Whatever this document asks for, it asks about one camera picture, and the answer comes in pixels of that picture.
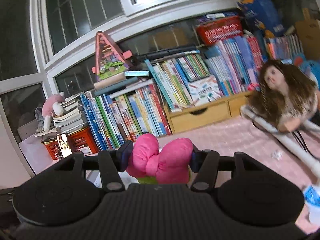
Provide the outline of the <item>blue plush toy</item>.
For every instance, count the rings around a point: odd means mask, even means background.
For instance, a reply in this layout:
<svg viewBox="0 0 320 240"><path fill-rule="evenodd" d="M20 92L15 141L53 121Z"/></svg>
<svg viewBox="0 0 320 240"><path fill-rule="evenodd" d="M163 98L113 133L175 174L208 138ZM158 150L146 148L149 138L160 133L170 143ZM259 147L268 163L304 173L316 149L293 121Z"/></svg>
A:
<svg viewBox="0 0 320 240"><path fill-rule="evenodd" d="M319 61L307 60L303 54L299 54L293 59L293 64L314 81L319 89Z"/></svg>

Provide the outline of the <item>blue tissue packet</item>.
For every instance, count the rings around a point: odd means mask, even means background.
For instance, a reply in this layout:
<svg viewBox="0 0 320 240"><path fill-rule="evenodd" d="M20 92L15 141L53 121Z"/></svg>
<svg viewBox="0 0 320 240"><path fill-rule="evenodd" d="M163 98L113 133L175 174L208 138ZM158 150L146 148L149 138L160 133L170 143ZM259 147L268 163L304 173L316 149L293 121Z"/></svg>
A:
<svg viewBox="0 0 320 240"><path fill-rule="evenodd" d="M305 203L308 207L308 219L311 224L319 225L320 208L319 208L319 186L309 185L303 190Z"/></svg>

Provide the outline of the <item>smartphone on stand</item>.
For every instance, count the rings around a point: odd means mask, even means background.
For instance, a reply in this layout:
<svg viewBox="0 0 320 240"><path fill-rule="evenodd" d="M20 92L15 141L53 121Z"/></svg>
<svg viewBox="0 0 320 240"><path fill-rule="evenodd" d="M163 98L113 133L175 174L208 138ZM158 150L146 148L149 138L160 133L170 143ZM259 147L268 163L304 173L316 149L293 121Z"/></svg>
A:
<svg viewBox="0 0 320 240"><path fill-rule="evenodd" d="M63 158L66 158L72 154L72 148L69 144L68 137L65 133L57 136L57 142Z"/></svg>

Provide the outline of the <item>pink tablecloth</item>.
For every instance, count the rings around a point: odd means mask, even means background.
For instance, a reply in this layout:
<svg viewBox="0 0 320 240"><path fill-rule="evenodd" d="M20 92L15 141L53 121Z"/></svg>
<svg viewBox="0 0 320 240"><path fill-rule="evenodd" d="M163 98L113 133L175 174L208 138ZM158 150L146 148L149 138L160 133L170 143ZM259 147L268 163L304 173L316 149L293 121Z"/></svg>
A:
<svg viewBox="0 0 320 240"><path fill-rule="evenodd" d="M319 133L306 130L300 133L311 153L319 158ZM177 138L189 138L198 149L215 150L224 156L233 156L234 152L244 152L293 182L300 189L317 181L309 168L288 152L270 133L257 129L251 120L240 116L192 131L159 138L160 148ZM308 215L308 208L304 205L296 225L305 233L312 233L319 226L311 224Z"/></svg>

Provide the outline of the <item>wooden drawer organizer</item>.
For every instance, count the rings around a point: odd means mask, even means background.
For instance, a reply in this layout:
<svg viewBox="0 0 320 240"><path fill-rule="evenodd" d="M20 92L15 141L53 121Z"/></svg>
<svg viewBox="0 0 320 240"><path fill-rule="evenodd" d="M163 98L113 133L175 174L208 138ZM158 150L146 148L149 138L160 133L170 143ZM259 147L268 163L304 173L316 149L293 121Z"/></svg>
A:
<svg viewBox="0 0 320 240"><path fill-rule="evenodd" d="M251 94L242 92L204 105L186 108L180 112L172 112L165 104L164 111L171 132L182 133L239 116L241 106L247 104Z"/></svg>

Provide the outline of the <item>white pvc pipe frame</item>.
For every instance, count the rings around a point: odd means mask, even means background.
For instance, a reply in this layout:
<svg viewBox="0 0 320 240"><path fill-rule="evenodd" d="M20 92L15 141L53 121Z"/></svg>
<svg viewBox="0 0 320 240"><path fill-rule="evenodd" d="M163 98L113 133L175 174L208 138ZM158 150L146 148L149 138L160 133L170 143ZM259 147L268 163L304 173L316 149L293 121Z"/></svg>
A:
<svg viewBox="0 0 320 240"><path fill-rule="evenodd" d="M275 127L266 122L262 117L257 116L248 105L240 107L240 113L247 116L252 121L255 121L260 127L271 133L279 142L281 142L288 151L294 154L301 162L303 162L319 180L320 167L319 160L313 157L310 153L304 150L297 143L293 142L287 135L280 133Z"/></svg>

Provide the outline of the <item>white boxed card set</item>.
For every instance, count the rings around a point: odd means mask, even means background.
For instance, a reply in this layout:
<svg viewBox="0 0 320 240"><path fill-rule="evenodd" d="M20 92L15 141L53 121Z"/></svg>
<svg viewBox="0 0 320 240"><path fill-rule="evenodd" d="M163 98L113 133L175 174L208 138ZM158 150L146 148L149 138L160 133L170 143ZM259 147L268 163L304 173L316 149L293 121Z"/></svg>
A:
<svg viewBox="0 0 320 240"><path fill-rule="evenodd" d="M194 106L200 106L219 100L223 97L215 76L210 75L200 80L189 82L187 89L193 100Z"/></svg>

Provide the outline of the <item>triangular toy house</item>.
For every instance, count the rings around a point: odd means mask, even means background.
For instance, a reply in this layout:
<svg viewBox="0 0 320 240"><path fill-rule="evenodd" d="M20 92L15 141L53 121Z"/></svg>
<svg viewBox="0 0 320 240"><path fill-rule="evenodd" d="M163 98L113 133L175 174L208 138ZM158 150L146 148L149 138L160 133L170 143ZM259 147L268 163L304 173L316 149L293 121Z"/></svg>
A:
<svg viewBox="0 0 320 240"><path fill-rule="evenodd" d="M106 32L98 31L95 35L95 66L92 68L97 81L107 79L129 70L133 65L130 62L130 50L123 52Z"/></svg>

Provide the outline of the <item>pink bow plush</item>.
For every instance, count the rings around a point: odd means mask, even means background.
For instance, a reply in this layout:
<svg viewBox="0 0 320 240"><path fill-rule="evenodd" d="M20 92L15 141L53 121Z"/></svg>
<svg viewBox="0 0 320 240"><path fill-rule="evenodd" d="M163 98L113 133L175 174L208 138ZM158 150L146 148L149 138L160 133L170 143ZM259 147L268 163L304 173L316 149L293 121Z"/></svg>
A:
<svg viewBox="0 0 320 240"><path fill-rule="evenodd" d="M134 144L126 171L140 183L186 184L192 153L193 143L188 138L175 139L160 148L158 139L145 133Z"/></svg>

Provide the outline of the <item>blue cardboard box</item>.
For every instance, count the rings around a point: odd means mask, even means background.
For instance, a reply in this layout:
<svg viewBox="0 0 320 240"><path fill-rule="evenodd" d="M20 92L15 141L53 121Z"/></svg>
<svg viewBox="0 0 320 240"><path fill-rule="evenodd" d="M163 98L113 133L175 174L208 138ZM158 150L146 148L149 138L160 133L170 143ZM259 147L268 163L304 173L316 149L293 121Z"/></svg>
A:
<svg viewBox="0 0 320 240"><path fill-rule="evenodd" d="M248 25L261 30L265 37L273 38L284 34L285 28L272 0L240 0L238 8Z"/></svg>

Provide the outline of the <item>stack of paper books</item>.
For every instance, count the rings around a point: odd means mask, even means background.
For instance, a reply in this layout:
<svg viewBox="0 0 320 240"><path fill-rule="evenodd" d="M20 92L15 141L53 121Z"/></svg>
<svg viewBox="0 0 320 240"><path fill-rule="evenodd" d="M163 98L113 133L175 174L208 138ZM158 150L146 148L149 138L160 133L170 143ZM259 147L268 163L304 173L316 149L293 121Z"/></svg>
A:
<svg viewBox="0 0 320 240"><path fill-rule="evenodd" d="M44 118L42 116L42 107L35 109L35 117L38 121L35 136L41 137L49 134L71 134L79 131L88 125L85 116L84 107L80 100L80 95L65 97L65 102L60 103L63 107L63 115L55 116L51 121L51 127L48 132L43 130Z"/></svg>

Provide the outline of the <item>row of children books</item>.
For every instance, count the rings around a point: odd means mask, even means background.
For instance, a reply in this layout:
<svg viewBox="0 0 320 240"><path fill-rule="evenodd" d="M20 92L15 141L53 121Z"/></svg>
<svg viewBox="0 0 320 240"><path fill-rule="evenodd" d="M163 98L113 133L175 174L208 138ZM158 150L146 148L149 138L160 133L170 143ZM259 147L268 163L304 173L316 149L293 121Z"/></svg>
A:
<svg viewBox="0 0 320 240"><path fill-rule="evenodd" d="M151 133L165 137L171 132L164 105L172 112L195 107L187 89L194 82L215 76L223 97L250 92L257 87L263 62L255 37L217 41L202 53L194 47L161 50L142 56L147 67L143 78L131 68L115 76L130 85L117 92L109 88L80 95L95 143L100 150L116 149Z"/></svg>

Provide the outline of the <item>brown haired doll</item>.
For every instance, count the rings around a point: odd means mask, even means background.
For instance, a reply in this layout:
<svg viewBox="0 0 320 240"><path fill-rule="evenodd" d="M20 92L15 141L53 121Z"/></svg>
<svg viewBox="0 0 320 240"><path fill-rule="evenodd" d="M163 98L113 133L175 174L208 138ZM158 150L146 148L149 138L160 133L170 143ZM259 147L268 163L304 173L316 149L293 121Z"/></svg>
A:
<svg viewBox="0 0 320 240"><path fill-rule="evenodd" d="M293 132L319 111L319 89L298 67L268 60L259 72L259 90L248 102L278 131Z"/></svg>

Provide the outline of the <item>red basket on books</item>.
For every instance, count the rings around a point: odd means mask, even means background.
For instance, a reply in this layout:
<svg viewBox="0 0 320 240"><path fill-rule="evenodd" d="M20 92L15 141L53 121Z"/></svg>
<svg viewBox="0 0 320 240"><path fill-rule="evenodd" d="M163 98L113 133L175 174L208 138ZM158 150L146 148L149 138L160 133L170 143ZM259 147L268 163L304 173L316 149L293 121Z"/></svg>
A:
<svg viewBox="0 0 320 240"><path fill-rule="evenodd" d="M219 40L244 35L239 16L224 17L213 22L199 25L196 31L206 46L212 46Z"/></svg>

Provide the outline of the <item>pink plush rabbit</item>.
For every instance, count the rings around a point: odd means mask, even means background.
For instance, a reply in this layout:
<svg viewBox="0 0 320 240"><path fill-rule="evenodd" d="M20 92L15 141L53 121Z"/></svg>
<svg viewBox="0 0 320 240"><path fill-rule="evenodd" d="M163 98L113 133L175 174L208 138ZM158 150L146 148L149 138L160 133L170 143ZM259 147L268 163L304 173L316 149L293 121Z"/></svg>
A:
<svg viewBox="0 0 320 240"><path fill-rule="evenodd" d="M53 94L50 96L42 107L42 116L44 118L43 130L48 132L51 127L51 121L55 116L63 115L63 107L60 103L65 102L65 94L64 92Z"/></svg>

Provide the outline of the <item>red plastic crate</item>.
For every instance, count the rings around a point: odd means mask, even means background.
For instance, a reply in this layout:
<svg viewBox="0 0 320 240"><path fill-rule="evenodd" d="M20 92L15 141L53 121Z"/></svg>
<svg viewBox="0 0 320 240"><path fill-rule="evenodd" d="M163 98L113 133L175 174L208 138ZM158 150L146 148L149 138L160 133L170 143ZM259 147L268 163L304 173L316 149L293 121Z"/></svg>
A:
<svg viewBox="0 0 320 240"><path fill-rule="evenodd" d="M68 136L70 143L78 152L85 155L95 154L99 152L99 148L95 143L91 129L87 126L82 130L72 133ZM56 138L46 139L41 142L47 149L49 155L53 160L59 159L60 148Z"/></svg>

